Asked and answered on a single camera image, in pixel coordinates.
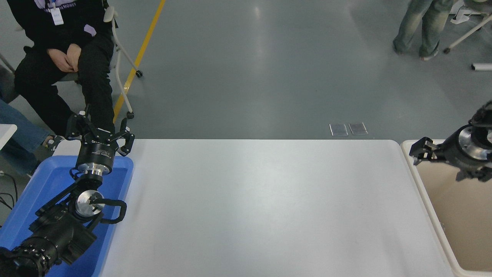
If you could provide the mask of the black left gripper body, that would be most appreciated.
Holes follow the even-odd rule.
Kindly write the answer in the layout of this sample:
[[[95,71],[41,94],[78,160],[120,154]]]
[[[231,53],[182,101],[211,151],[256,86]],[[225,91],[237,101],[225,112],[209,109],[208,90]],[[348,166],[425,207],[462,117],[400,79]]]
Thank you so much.
[[[104,130],[97,130],[96,133],[89,131],[82,135],[76,167],[99,164],[106,168],[112,168],[118,145],[108,140],[111,135],[110,132]]]

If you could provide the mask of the person's left hand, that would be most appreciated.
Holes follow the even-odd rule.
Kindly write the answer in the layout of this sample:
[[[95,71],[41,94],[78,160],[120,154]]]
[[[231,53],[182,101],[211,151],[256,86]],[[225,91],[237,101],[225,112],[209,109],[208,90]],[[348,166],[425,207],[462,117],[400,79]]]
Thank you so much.
[[[81,47],[75,43],[69,45],[66,53],[66,62],[68,64],[67,72],[79,71],[79,58],[81,55]]]

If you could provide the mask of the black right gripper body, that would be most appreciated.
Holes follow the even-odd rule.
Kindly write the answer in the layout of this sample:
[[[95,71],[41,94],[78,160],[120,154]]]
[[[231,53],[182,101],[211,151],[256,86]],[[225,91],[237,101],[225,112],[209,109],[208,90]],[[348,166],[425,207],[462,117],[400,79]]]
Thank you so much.
[[[459,128],[441,144],[441,153],[449,165],[461,170],[481,167],[481,146],[472,131],[472,128]]]

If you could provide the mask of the person's right hand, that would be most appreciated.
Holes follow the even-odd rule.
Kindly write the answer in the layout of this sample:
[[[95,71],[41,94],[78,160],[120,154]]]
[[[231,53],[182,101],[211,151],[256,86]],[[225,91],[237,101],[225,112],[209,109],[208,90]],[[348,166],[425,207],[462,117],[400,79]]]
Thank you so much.
[[[73,73],[75,72],[74,68],[70,63],[68,62],[68,56],[64,52],[58,50],[58,49],[47,49],[46,50],[48,56],[51,58],[53,63],[56,65],[56,67],[66,73]]]

